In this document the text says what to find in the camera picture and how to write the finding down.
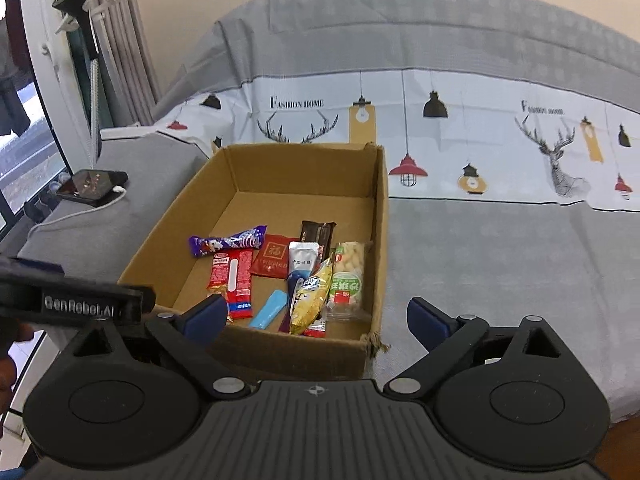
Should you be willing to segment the person left hand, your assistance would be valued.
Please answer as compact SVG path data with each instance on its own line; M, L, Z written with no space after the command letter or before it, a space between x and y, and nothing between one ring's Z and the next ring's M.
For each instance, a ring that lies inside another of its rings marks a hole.
M32 338L34 338L34 333L32 326L20 323L17 325L15 337L11 344L14 344L14 342L31 341ZM17 368L14 359L9 353L2 356L0 366L0 408L1 415L4 415L8 411L13 399L12 388L16 382Z

